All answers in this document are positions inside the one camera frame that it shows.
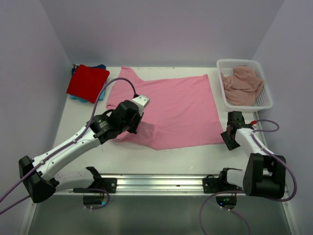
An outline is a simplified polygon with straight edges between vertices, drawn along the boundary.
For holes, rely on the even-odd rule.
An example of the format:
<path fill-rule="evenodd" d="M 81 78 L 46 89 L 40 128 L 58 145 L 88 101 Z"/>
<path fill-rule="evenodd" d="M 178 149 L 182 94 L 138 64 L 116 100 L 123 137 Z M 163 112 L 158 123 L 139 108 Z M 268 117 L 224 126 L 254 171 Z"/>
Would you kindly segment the beige t shirt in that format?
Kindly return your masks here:
<path fill-rule="evenodd" d="M 232 75 L 220 75 L 225 98 L 235 106 L 253 106 L 265 83 L 250 67 L 237 66 Z"/>

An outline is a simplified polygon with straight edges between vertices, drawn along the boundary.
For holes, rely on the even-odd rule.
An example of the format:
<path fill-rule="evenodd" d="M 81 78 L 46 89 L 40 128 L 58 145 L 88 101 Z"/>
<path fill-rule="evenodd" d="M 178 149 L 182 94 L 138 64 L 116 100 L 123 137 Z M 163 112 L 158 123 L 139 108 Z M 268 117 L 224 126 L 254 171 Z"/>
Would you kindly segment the white plastic basket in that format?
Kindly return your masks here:
<path fill-rule="evenodd" d="M 267 84 L 265 83 L 260 94 L 255 100 L 255 103 L 252 106 L 236 106 L 232 105 L 226 100 L 222 75 L 230 76 L 233 74 L 233 68 L 237 66 L 244 66 L 253 69 L 256 72 L 256 75 L 259 78 L 265 80 L 265 76 L 260 64 L 254 60 L 247 59 L 220 59 L 216 63 L 218 69 L 219 82 L 224 102 L 224 109 L 227 112 L 230 111 L 241 111 L 243 113 L 253 113 L 264 109 L 270 109 L 273 106 L 272 98 L 268 89 Z"/>

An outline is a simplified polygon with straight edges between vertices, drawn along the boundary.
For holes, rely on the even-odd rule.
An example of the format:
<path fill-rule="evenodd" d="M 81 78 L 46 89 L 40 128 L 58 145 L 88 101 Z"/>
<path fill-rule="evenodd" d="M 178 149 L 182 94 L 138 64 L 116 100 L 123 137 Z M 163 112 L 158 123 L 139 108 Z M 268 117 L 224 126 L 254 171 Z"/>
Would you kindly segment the pink t shirt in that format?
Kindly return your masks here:
<path fill-rule="evenodd" d="M 122 67 L 119 77 L 129 79 L 150 102 L 137 133 L 124 132 L 115 142 L 155 150 L 223 143 L 208 75 L 144 81 L 133 69 Z"/>

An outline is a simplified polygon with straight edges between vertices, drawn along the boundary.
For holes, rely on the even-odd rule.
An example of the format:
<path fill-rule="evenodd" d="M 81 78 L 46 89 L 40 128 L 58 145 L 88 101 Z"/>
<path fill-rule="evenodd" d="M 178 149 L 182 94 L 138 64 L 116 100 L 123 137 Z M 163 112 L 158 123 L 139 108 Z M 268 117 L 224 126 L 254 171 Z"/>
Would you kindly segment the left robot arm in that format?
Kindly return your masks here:
<path fill-rule="evenodd" d="M 115 109 L 95 115 L 74 136 L 54 149 L 33 159 L 22 157 L 19 160 L 20 178 L 32 201 L 40 203 L 57 191 L 72 188 L 99 191 L 101 175 L 94 167 L 86 167 L 69 179 L 63 178 L 61 169 L 85 152 L 116 139 L 124 132 L 135 134 L 149 102 L 149 98 L 143 95 L 120 102 Z"/>

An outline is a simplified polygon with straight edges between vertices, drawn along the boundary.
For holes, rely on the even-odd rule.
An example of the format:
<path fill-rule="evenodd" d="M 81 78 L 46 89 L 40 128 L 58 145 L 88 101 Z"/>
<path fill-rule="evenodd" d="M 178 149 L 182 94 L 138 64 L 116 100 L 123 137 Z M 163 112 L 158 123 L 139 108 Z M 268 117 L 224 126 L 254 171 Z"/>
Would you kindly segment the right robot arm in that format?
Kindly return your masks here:
<path fill-rule="evenodd" d="M 254 131 L 253 123 L 245 123 L 242 112 L 227 114 L 227 128 L 221 137 L 228 150 L 242 148 L 248 162 L 245 170 L 223 168 L 218 187 L 223 192 L 238 187 L 247 196 L 281 199 L 285 193 L 286 178 L 286 168 L 281 163 L 286 160 L 283 156 L 274 158 L 274 153 L 254 136 Z"/>

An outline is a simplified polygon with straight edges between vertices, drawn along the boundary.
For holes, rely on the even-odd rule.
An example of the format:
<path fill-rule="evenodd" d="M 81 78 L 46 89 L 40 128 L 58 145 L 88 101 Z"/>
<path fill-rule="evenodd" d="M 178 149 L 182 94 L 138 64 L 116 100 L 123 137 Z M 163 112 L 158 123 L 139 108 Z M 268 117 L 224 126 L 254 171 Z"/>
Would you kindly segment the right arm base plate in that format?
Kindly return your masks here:
<path fill-rule="evenodd" d="M 217 193 L 223 191 L 239 191 L 243 192 L 242 188 L 224 182 L 220 177 L 207 175 L 202 179 L 202 188 L 204 193 Z"/>

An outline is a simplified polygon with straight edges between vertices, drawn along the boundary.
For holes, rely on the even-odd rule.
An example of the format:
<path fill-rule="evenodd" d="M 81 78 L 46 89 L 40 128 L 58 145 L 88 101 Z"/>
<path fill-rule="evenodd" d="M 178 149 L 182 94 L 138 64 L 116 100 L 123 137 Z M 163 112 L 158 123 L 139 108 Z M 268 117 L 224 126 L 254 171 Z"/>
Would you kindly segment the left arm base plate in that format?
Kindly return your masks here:
<path fill-rule="evenodd" d="M 101 178 L 96 179 L 87 188 L 74 188 L 74 193 L 116 193 L 117 179 L 116 178 Z"/>

